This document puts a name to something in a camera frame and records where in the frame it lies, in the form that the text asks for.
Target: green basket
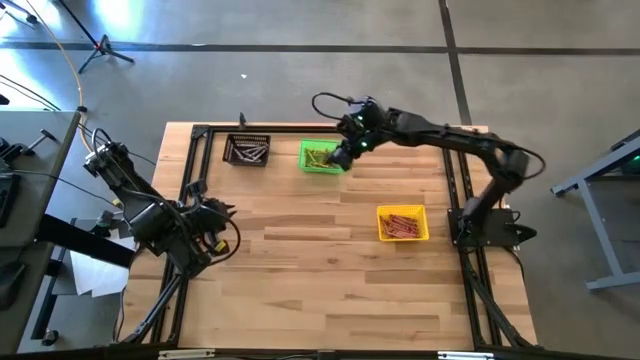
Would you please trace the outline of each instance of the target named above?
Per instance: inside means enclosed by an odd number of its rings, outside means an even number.
[[[335,140],[315,140],[315,139],[302,139],[300,142],[300,153],[298,154],[298,167],[305,172],[315,173],[327,173],[327,174],[341,174],[344,172],[338,165],[322,168],[307,165],[306,150],[321,150],[321,151],[333,151],[340,145],[339,141]]]

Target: gray floor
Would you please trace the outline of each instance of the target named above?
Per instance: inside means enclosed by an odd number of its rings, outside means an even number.
[[[32,2],[61,38],[83,41],[57,3]],[[107,32],[114,41],[444,45],[437,0],[68,3],[93,34]],[[459,46],[640,46],[640,3],[635,0],[450,0],[449,8]],[[0,20],[0,35],[17,41],[47,40],[41,28],[27,28],[6,16]],[[70,55],[79,66],[88,53]],[[309,99],[325,90],[370,94],[387,106],[418,112],[434,122],[460,122],[447,55],[126,55],[136,64],[98,59],[81,76],[91,111],[89,125],[105,128],[150,158],[157,154],[167,121],[235,121],[240,111],[249,121],[318,121]],[[586,291],[584,280],[608,275],[604,256],[581,199],[556,199],[548,189],[638,128],[640,57],[465,55],[460,63],[473,123],[489,125],[548,161],[542,176],[508,199],[522,211],[522,223],[539,231],[522,247],[521,257],[540,344],[638,357],[640,285],[597,294]],[[41,90],[65,109],[77,105],[73,77],[58,51],[2,49],[0,67],[3,74]],[[33,106],[28,100],[16,103]],[[63,177],[110,196],[101,181],[82,169],[85,154],[76,139]],[[140,163],[138,169],[151,178],[150,166]],[[74,206],[69,206],[70,199]],[[48,212],[68,219],[93,216],[101,208],[94,199],[60,184]],[[63,340],[55,348],[108,343],[117,307],[117,297],[59,300],[51,325]],[[21,351],[41,349],[27,339],[21,345]]]

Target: gray desk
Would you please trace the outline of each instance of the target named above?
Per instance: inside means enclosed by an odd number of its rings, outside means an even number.
[[[45,140],[35,149],[35,156],[20,157],[13,163],[14,168],[59,176],[77,126],[77,119],[72,118],[73,112],[0,111],[0,136],[10,143],[28,145],[40,136],[40,129],[59,140],[57,144]],[[0,263],[15,260],[20,247],[33,242],[55,183],[55,179],[46,176],[22,175],[12,213],[7,225],[0,229]],[[0,311],[4,328],[0,354],[18,349],[52,252],[53,244],[37,243],[23,253],[21,260],[27,270],[18,299],[11,308]]]

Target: green item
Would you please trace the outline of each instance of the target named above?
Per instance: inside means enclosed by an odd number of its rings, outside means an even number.
[[[340,145],[335,140],[302,139],[298,154],[298,167],[305,172],[341,174],[339,165],[327,164],[329,154]]]

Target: yellow basket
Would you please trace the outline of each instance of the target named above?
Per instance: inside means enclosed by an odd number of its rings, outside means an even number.
[[[424,205],[385,205],[378,206],[378,236],[380,241],[421,241],[429,240],[429,228],[427,227],[427,214]],[[387,219],[390,215],[406,216],[418,221],[417,238],[396,239],[389,238],[384,234],[382,221],[380,218]]]

